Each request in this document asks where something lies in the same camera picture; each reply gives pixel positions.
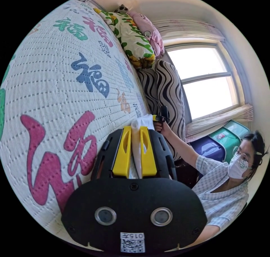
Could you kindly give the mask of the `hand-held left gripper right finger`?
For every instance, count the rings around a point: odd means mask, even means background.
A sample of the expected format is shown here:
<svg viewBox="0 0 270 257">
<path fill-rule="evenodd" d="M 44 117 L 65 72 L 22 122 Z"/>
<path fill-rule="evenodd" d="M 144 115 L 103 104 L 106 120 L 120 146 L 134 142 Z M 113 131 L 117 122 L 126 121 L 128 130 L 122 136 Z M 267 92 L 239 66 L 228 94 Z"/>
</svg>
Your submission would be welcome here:
<svg viewBox="0 0 270 257">
<path fill-rule="evenodd" d="M 157 174 L 157 169 L 149 130 L 146 126 L 140 127 L 140 146 L 141 175 L 143 177 L 154 177 Z"/>
</svg>

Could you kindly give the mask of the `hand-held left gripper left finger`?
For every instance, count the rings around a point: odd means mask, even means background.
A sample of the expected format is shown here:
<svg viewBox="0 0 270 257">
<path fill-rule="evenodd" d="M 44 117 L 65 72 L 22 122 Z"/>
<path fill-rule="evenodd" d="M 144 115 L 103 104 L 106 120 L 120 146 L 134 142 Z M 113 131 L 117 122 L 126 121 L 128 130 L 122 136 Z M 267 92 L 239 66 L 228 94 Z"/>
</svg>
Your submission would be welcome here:
<svg viewBox="0 0 270 257">
<path fill-rule="evenodd" d="M 120 142 L 112 169 L 114 176 L 129 176 L 131 159 L 131 126 L 121 130 Z"/>
</svg>

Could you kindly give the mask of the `person's right hand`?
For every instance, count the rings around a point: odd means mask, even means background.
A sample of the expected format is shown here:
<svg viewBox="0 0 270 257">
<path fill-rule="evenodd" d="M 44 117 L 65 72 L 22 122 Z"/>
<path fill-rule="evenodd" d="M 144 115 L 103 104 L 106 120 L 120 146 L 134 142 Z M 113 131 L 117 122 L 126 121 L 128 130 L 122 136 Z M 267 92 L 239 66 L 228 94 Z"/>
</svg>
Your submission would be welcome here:
<svg viewBox="0 0 270 257">
<path fill-rule="evenodd" d="M 168 124 L 166 122 L 154 122 L 154 129 L 155 131 L 159 132 L 160 134 L 162 134 L 164 137 L 168 137 L 171 134 L 171 129 L 168 126 Z"/>
</svg>

